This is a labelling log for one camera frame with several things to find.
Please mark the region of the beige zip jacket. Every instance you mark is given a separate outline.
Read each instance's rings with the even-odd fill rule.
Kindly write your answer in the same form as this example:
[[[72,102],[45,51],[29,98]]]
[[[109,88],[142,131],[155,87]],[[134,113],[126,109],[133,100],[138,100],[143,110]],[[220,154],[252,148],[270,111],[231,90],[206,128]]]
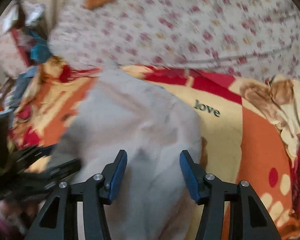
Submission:
[[[112,239],[184,239],[194,202],[179,165],[187,150],[199,161],[199,116],[166,89],[122,70],[104,71],[61,136],[48,167],[78,158],[74,183],[128,155],[118,198],[106,207]]]

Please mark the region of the blue plastic bag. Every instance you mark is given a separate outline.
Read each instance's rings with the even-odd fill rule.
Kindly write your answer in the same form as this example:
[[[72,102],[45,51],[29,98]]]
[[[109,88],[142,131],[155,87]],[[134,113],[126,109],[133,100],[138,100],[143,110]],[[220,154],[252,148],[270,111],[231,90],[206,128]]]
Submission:
[[[31,36],[35,39],[35,45],[30,50],[30,58],[37,64],[45,63],[52,56],[47,41],[34,31]]]

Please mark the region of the floral quilt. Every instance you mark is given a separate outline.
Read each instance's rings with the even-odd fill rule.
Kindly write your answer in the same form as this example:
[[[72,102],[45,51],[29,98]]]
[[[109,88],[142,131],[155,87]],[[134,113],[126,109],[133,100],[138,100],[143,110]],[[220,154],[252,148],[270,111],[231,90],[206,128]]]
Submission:
[[[143,64],[300,80],[300,11],[291,0],[69,0],[49,47],[87,69]]]

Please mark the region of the orange red patterned blanket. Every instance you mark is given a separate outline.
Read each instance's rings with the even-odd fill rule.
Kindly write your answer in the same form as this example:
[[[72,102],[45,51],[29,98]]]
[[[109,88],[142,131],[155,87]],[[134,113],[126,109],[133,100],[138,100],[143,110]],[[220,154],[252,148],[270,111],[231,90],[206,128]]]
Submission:
[[[75,70],[59,57],[38,68],[10,132],[18,148],[56,145],[79,104],[106,70],[160,86],[199,116],[199,161],[223,181],[249,181],[282,239],[300,236],[300,81],[278,75],[268,83],[201,70],[153,66]],[[201,208],[184,239],[192,239]]]

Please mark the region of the red bag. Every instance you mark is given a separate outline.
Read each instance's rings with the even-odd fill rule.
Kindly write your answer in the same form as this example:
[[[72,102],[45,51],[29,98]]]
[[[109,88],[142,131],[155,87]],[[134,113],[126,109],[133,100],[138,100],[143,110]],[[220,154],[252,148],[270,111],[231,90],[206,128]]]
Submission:
[[[11,34],[21,59],[27,67],[30,67],[32,65],[32,60],[30,58],[29,39],[20,29],[13,28]]]

